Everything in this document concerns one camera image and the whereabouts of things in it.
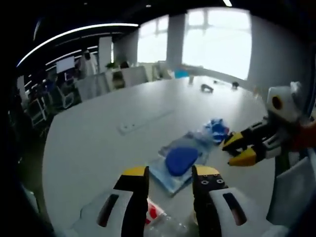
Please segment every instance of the white table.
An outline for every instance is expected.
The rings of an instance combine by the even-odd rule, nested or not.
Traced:
[[[57,229],[69,228],[81,208],[105,189],[112,187],[127,168],[144,165],[157,157],[161,146],[199,129],[211,118],[223,118],[231,130],[243,130],[262,119],[266,110],[252,93],[213,84],[210,78],[149,82],[109,93],[58,114],[50,127],[43,158],[43,189],[48,215]],[[207,82],[212,94],[202,93]],[[124,136],[118,133],[122,120],[159,108],[174,108]],[[275,178],[274,159],[253,167],[229,167],[229,155],[212,150],[207,165],[217,168],[226,183],[253,198],[268,213]],[[169,198],[151,179],[150,198],[181,222],[193,210],[191,186]]]

